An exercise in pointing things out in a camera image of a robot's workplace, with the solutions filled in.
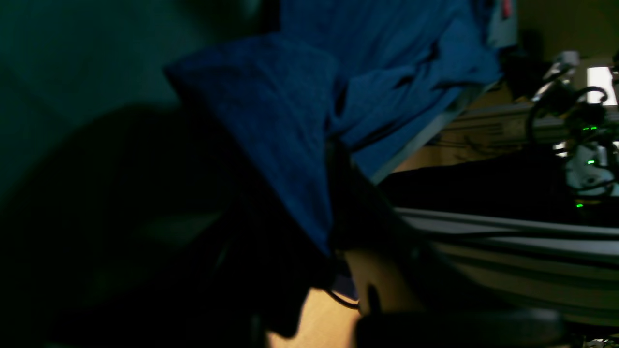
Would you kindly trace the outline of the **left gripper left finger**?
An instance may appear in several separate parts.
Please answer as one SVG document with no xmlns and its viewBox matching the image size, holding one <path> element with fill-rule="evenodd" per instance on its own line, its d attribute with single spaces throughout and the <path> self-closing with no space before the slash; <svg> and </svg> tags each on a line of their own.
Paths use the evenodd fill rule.
<svg viewBox="0 0 619 348">
<path fill-rule="evenodd" d="M 182 109 L 84 125 L 1 204 L 3 348 L 240 348 L 294 337 L 331 260 Z"/>
</svg>

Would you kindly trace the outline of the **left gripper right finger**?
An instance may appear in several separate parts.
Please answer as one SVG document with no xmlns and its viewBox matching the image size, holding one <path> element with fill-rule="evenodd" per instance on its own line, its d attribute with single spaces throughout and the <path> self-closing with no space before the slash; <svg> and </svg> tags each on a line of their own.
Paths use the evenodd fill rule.
<svg viewBox="0 0 619 348">
<path fill-rule="evenodd" d="M 356 281 L 364 295 L 354 326 L 356 348 L 549 348 L 565 325 L 553 310 L 519 307 L 469 279 L 427 236 L 406 223 L 354 164 L 329 142 L 332 250 L 350 272 L 364 270 L 353 253 L 374 255 L 380 280 Z"/>
</svg>

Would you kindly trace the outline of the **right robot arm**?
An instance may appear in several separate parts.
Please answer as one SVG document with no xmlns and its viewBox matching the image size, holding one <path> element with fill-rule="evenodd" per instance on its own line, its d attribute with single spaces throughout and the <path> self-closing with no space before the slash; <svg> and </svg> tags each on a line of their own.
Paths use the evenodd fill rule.
<svg viewBox="0 0 619 348">
<path fill-rule="evenodd" d="M 618 55 L 606 67 L 611 88 L 576 89 L 571 77 L 580 63 L 579 53 L 559 53 L 532 96 L 525 123 L 530 145 L 538 143 L 536 120 L 546 115 L 562 117 L 567 139 L 563 148 L 566 186 L 581 208 L 595 203 L 618 202 L 618 124 L 610 121 L 604 103 L 618 90 Z"/>
</svg>

